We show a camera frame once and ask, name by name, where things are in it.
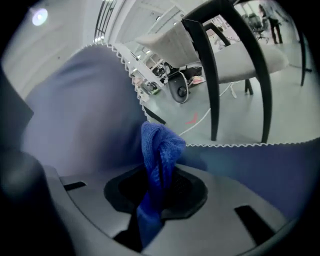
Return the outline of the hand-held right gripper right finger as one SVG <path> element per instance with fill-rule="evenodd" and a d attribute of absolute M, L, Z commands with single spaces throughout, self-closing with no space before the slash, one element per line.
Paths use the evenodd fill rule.
<path fill-rule="evenodd" d="M 256 246 L 235 209 L 250 206 L 274 231 L 285 224 L 285 216 L 268 201 L 240 182 L 226 176 L 178 164 L 178 168 L 200 178 L 207 187 L 207 200 L 190 218 L 166 221 L 144 249 L 146 256 L 253 256 Z"/>

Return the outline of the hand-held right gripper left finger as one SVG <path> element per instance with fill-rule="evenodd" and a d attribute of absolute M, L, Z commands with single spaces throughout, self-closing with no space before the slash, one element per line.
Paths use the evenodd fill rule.
<path fill-rule="evenodd" d="M 73 211 L 73 217 L 76 213 L 82 214 L 91 225 L 112 238 L 127 229 L 131 215 L 114 209 L 104 196 L 105 185 L 137 166 L 127 165 L 69 176 L 59 175 L 55 168 L 47 166 L 46 178 L 56 206 Z"/>

